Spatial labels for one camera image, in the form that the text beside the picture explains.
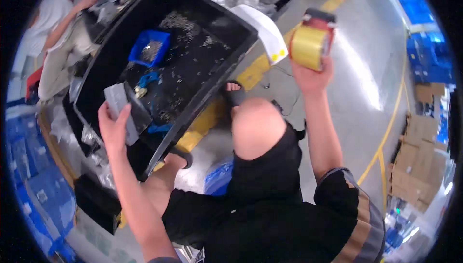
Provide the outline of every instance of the black t-shirt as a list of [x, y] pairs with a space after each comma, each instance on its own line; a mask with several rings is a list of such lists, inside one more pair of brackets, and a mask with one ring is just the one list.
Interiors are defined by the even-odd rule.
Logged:
[[195, 262], [378, 262], [382, 214], [345, 168], [328, 172], [316, 205], [261, 201], [237, 209], [207, 239]]

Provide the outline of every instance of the tape roll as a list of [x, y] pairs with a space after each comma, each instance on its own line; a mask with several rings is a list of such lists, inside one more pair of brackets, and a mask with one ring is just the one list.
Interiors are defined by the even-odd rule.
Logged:
[[329, 36], [326, 30], [299, 27], [294, 31], [289, 55], [297, 64], [321, 71], [321, 57], [327, 52]]

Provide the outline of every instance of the person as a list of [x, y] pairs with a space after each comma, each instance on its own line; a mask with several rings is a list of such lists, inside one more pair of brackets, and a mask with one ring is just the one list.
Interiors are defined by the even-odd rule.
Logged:
[[316, 205], [302, 202], [297, 132], [273, 104], [243, 98], [226, 84], [232, 104], [234, 169], [221, 197], [174, 188], [187, 161], [169, 153], [165, 165], [139, 184], [126, 155], [127, 105], [116, 120], [105, 102], [99, 123], [122, 209], [149, 263], [176, 263], [171, 242], [200, 250], [195, 262], [379, 262], [384, 221], [343, 167], [326, 92], [331, 58], [321, 73], [292, 63], [306, 113]]
[[47, 101], [69, 86], [70, 73], [65, 69], [71, 52], [79, 58], [96, 51], [78, 14], [97, 0], [42, 0], [38, 12], [26, 29], [18, 52], [32, 57], [46, 52], [38, 85], [40, 100]]

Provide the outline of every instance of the blue plastic box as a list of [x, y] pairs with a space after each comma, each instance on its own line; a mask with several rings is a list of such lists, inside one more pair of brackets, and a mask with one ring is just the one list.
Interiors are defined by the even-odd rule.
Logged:
[[[145, 30], [141, 32], [138, 36], [138, 39], [135, 42], [135, 45], [130, 51], [129, 61], [147, 67], [155, 66], [162, 60], [164, 54], [169, 48], [169, 35], [169, 33], [159, 32], [155, 30]], [[157, 52], [154, 60], [151, 63], [146, 63], [145, 61], [140, 60], [139, 57], [142, 54], [142, 50], [150, 43], [151, 40], [160, 42], [162, 45], [159, 48], [159, 51]]]

